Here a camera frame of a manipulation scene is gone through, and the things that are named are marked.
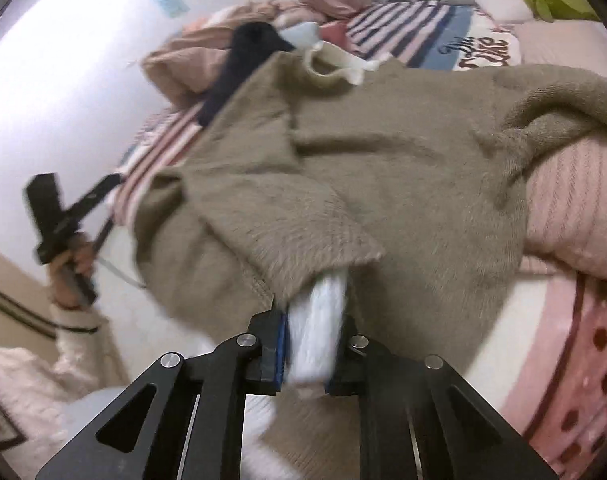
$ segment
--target brown sweater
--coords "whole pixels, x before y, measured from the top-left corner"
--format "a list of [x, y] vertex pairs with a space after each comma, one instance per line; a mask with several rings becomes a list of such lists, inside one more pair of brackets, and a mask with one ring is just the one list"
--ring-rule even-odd
[[463, 372], [519, 267], [522, 171], [607, 126], [607, 79], [553, 66], [407, 70], [316, 88], [277, 54], [136, 219], [137, 261], [168, 311], [215, 340], [272, 294], [350, 266], [364, 333]]

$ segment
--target human hand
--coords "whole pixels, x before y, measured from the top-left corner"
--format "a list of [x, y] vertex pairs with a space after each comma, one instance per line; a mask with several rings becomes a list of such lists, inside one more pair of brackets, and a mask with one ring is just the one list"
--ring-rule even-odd
[[94, 274], [94, 249], [92, 242], [85, 234], [75, 235], [74, 250], [68, 250], [59, 254], [48, 265], [50, 277], [50, 291], [52, 299], [61, 308], [75, 309], [80, 306], [80, 298], [66, 281], [62, 269], [68, 262], [72, 261], [74, 270], [86, 278], [92, 278]]

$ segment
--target triangular cutout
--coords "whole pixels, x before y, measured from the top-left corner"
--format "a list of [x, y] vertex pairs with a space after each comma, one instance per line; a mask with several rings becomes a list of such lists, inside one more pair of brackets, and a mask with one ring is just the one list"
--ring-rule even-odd
[[141, 433], [141, 428], [157, 393], [157, 386], [146, 384], [128, 404], [101, 428], [96, 439], [106, 446], [113, 447], [124, 453], [134, 449]]
[[482, 451], [501, 444], [499, 432], [477, 411], [459, 388], [449, 387], [448, 398], [470, 452]]

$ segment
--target striped blanket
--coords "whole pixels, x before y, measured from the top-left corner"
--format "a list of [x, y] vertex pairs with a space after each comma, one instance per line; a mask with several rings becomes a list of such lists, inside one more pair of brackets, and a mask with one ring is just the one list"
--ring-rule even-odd
[[[390, 53], [411, 68], [469, 70], [521, 62], [517, 38], [469, 6], [435, 1], [374, 5], [350, 20], [346, 34], [360, 56]], [[117, 170], [125, 184], [109, 199], [115, 223], [131, 226], [154, 174], [183, 161], [202, 130], [193, 121], [199, 108], [169, 108], [136, 136]]]

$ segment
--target sweater cuff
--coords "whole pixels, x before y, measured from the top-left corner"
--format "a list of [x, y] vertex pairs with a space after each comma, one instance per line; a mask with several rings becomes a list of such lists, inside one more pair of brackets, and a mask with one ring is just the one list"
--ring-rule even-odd
[[66, 328], [96, 330], [103, 324], [103, 318], [92, 307], [72, 310], [53, 304], [50, 306], [50, 312], [54, 322]]

